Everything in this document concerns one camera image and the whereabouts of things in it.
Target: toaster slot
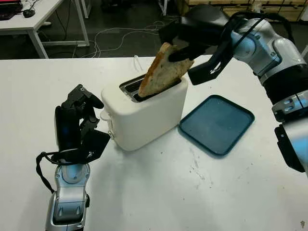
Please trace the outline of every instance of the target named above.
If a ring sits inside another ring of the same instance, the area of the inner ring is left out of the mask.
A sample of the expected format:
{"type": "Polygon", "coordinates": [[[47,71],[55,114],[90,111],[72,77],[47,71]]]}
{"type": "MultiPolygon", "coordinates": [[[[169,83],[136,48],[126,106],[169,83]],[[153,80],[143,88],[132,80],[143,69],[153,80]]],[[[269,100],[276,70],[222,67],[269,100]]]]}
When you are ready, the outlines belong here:
{"type": "MultiPolygon", "coordinates": [[[[130,97],[130,99],[136,103],[139,103],[139,102],[142,102],[142,101],[145,101],[157,94],[153,94],[153,95],[149,95],[149,96],[146,96],[146,97],[140,97],[138,95],[138,90],[139,90],[139,86],[141,84],[141,82],[143,81],[143,78],[144,78],[145,75],[142,75],[142,76],[139,76],[137,78],[134,78],[130,81],[127,81],[125,83],[122,83],[119,87],[120,89],[128,96],[130,97]]],[[[177,85],[181,83],[181,80],[178,79],[177,81],[175,81],[169,88],[177,85]]]]}
{"type": "Polygon", "coordinates": [[[134,82],[130,85],[127,85],[125,86],[125,89],[128,91],[128,92],[134,92],[134,91],[137,91],[139,89],[139,86],[142,82],[142,79],[138,80],[137,82],[134,82]]]}

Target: toast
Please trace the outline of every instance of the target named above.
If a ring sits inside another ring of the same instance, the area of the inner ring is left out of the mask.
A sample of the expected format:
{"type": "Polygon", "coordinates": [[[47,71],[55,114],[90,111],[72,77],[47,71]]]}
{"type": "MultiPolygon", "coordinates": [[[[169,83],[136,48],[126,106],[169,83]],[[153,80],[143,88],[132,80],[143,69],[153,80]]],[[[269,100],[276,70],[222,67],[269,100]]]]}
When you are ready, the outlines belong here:
{"type": "Polygon", "coordinates": [[[169,88],[178,78],[181,78],[192,66],[193,60],[185,59],[169,62],[169,55],[177,51],[176,46],[165,42],[157,53],[152,65],[139,87],[140,97],[146,97],[169,88]]]}

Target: blue tray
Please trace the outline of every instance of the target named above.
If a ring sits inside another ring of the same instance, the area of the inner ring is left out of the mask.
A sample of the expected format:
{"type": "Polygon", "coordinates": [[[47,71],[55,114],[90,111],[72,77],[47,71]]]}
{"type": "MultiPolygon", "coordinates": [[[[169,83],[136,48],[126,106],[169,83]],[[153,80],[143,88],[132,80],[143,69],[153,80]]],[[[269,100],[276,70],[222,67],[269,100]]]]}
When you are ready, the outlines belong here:
{"type": "Polygon", "coordinates": [[[180,132],[216,155],[227,154],[249,128],[255,116],[219,95],[211,95],[179,124],[180,132]]]}

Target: white toaster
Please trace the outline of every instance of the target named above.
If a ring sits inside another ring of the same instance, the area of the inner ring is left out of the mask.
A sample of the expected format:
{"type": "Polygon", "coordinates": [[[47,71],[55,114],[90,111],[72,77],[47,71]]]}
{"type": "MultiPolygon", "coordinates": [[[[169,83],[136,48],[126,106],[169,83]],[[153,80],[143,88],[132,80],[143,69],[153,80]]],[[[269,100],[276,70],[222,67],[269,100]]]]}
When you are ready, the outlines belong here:
{"type": "Polygon", "coordinates": [[[138,95],[143,76],[114,81],[102,90],[102,120],[108,122],[109,135],[124,150],[136,150],[181,120],[188,82],[182,78],[169,89],[150,97],[138,95]]]}

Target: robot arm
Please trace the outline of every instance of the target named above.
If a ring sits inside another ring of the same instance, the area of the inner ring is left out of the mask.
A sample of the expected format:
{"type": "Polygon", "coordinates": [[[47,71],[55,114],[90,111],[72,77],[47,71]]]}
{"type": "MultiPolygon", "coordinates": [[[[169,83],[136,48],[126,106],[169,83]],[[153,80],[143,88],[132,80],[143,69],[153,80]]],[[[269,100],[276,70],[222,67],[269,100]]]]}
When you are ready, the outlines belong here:
{"type": "Polygon", "coordinates": [[[42,152],[37,157],[37,173],[52,193],[45,226],[47,231],[80,231],[85,225],[90,206],[90,197],[86,193],[90,177],[88,163],[102,155],[110,139],[108,134],[94,130],[99,119],[93,107],[103,108],[103,103],[81,84],[77,85],[67,100],[55,109],[59,151],[42,152]],[[40,169],[39,163],[44,157],[58,165],[54,175],[56,191],[40,169]]]}
{"type": "Polygon", "coordinates": [[[218,47],[208,62],[188,71],[194,85],[215,79],[232,57],[247,63],[273,103],[276,120],[282,122],[275,133],[287,165],[308,174],[308,66],[283,17],[236,13],[229,18],[217,8],[198,5],[159,34],[162,42],[172,43],[177,36],[189,43],[170,55],[171,62],[194,59],[208,47],[218,47]],[[276,34],[265,18],[281,20],[289,39],[276,34]]]}

